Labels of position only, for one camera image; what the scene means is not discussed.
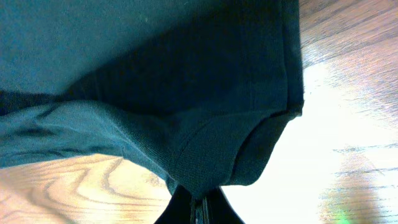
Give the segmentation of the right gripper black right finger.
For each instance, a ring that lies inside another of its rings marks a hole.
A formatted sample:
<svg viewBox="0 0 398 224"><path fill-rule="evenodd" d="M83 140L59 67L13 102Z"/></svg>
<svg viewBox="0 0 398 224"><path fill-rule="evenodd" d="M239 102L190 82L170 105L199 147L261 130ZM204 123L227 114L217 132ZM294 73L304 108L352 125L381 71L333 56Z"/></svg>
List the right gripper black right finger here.
<svg viewBox="0 0 398 224"><path fill-rule="evenodd" d="M202 207L204 224L245 224L220 188L213 189L203 198Z"/></svg>

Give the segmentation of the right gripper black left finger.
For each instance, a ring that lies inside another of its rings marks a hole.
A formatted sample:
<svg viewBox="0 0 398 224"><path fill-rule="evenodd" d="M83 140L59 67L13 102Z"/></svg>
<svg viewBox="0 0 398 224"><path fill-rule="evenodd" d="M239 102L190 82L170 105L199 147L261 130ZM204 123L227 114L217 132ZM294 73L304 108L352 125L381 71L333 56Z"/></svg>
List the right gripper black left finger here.
<svg viewBox="0 0 398 224"><path fill-rule="evenodd" d="M179 185L154 224L196 224L195 199L191 193Z"/></svg>

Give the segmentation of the dark green t-shirt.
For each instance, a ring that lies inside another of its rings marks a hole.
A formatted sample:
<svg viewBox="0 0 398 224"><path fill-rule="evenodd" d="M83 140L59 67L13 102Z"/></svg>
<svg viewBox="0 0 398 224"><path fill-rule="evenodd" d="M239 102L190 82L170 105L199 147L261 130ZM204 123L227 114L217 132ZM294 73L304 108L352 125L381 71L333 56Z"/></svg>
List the dark green t-shirt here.
<svg viewBox="0 0 398 224"><path fill-rule="evenodd" d="M302 113L297 1L228 1L58 96L1 94L1 166L119 156L202 198L262 174Z"/></svg>

